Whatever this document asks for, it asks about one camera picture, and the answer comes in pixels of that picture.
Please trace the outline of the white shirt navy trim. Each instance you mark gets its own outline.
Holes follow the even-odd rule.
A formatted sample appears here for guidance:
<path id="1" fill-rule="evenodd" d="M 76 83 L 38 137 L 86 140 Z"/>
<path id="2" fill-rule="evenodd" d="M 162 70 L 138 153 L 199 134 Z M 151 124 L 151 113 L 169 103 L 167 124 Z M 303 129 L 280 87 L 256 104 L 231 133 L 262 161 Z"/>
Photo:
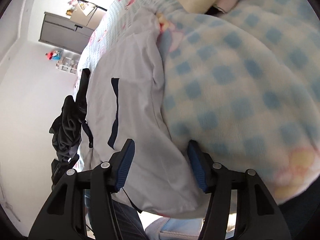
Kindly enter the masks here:
<path id="1" fill-rule="evenodd" d="M 132 139 L 133 162 L 125 185 L 113 199 L 161 216 L 200 218 L 209 197 L 197 185 L 161 115 L 164 70 L 158 36 L 155 13 L 140 8 L 122 37 L 101 57 L 87 90 L 86 119 L 93 148 L 83 139 L 80 153 L 90 170 Z"/>

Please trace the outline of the black clothes pile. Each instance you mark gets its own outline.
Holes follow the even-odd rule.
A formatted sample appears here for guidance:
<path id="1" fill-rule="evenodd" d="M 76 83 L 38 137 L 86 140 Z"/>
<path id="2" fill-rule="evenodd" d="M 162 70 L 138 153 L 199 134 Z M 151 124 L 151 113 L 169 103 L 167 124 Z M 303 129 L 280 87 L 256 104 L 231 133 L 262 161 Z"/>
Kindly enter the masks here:
<path id="1" fill-rule="evenodd" d="M 52 182 L 56 185 L 63 174 L 74 167 L 79 160 L 78 148 L 81 132 L 89 139 L 89 147 L 93 147 L 93 135 L 86 121 L 87 89 L 90 70 L 83 69 L 76 98 L 67 96 L 61 108 L 61 114 L 54 120 L 49 133 L 53 135 L 52 146 L 56 150 L 57 159 L 52 161 Z"/>

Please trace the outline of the light blue towel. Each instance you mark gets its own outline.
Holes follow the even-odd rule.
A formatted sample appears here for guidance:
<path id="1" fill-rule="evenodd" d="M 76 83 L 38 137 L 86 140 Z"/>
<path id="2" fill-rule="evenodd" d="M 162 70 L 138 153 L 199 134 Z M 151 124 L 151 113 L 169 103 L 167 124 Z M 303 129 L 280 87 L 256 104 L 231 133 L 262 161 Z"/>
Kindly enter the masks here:
<path id="1" fill-rule="evenodd" d="M 161 217 L 146 227 L 149 239 L 197 240 L 203 225 L 202 218 L 175 219 Z"/>

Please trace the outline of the Hello Kitty checkered blanket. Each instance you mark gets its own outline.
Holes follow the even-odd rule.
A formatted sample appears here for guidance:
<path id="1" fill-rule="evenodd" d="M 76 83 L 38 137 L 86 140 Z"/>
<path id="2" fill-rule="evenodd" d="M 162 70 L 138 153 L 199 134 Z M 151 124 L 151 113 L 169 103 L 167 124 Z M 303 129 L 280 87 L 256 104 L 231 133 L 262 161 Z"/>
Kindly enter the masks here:
<path id="1" fill-rule="evenodd" d="M 256 170 L 276 202 L 319 176 L 319 20 L 307 0 L 240 0 L 219 17 L 178 0 L 115 0 L 79 68 L 93 72 L 140 8 L 159 21 L 161 115 L 186 157 L 195 140 L 215 161 Z"/>

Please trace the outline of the white small shelf rack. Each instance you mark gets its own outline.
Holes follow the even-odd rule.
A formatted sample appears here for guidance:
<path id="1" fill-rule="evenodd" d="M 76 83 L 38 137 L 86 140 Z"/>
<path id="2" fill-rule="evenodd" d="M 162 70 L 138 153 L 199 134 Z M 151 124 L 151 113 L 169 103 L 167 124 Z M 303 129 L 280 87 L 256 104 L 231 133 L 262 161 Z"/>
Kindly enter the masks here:
<path id="1" fill-rule="evenodd" d="M 69 57 L 62 57 L 57 63 L 56 63 L 56 69 L 66 72 L 69 74 L 76 75 L 77 74 L 77 68 L 78 68 L 78 60 L 74 60 Z"/>

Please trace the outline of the red blue toy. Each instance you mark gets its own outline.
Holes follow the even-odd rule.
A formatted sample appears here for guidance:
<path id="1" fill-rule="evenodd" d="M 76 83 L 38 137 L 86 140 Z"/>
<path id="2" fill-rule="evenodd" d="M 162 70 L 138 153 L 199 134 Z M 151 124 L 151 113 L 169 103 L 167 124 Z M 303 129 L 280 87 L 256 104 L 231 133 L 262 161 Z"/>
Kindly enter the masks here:
<path id="1" fill-rule="evenodd" d="M 49 53 L 46 53 L 46 57 L 48 60 L 59 61 L 61 59 L 61 53 L 62 51 L 60 50 L 53 50 L 53 51 L 50 51 Z"/>

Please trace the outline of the grey cabinet door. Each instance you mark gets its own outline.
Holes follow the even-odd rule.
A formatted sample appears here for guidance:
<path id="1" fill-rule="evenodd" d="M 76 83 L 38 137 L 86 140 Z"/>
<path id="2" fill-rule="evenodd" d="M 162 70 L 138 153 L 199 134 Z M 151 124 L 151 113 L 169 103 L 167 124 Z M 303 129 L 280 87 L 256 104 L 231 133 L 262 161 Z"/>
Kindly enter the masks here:
<path id="1" fill-rule="evenodd" d="M 45 12 L 39 42 L 81 54 L 93 31 L 63 16 Z"/>

